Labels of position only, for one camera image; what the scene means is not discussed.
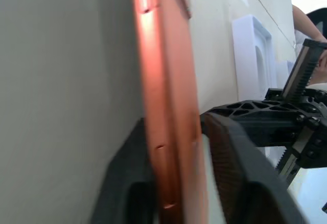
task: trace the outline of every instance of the copper-colored panel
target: copper-colored panel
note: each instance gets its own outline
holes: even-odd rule
[[[189,15],[183,0],[134,0],[147,141],[162,223],[206,223]]]

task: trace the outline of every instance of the white object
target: white object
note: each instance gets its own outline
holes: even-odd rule
[[[288,62],[287,61],[277,62],[276,71],[277,71],[277,88],[284,88],[287,79],[290,75]]]
[[[253,15],[232,22],[239,100],[262,100],[276,88],[276,66],[269,31]]]

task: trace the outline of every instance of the gray surface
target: gray surface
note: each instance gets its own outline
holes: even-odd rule
[[[87,223],[142,116],[130,0],[0,0],[0,223]]]

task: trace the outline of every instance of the hole in black bracket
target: hole in black bracket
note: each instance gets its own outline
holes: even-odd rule
[[[270,110],[280,110],[280,111],[288,111],[288,109],[286,108],[282,108],[282,107],[279,107],[279,106],[273,106],[271,108],[269,108]]]
[[[251,105],[250,103],[245,103],[244,105],[242,105],[241,108],[247,109],[247,110],[253,110],[254,109],[253,105]]]
[[[291,104],[283,104],[281,107],[284,107],[286,109],[296,110],[296,107]]]
[[[237,110],[236,112],[233,113],[234,116],[240,116],[249,113],[248,110]]]
[[[233,110],[231,110],[231,109],[213,109],[210,112],[217,113],[224,117],[229,117],[229,115],[233,113]]]
[[[228,105],[227,108],[236,109],[236,108],[239,108],[241,105],[242,105],[241,103],[235,103],[235,104],[232,104],[232,105]]]
[[[270,104],[270,105],[279,105],[278,101],[262,101],[262,103]]]
[[[259,108],[259,109],[264,109],[264,108],[268,108],[269,105],[263,104],[263,103],[259,103],[259,102],[253,102],[253,104]]]

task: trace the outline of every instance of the white wall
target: white wall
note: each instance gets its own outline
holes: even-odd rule
[[[142,115],[130,0],[0,0],[0,223],[87,223]]]
[[[191,0],[200,111],[238,101],[231,22],[254,15],[272,34],[276,61],[295,60],[291,0]]]

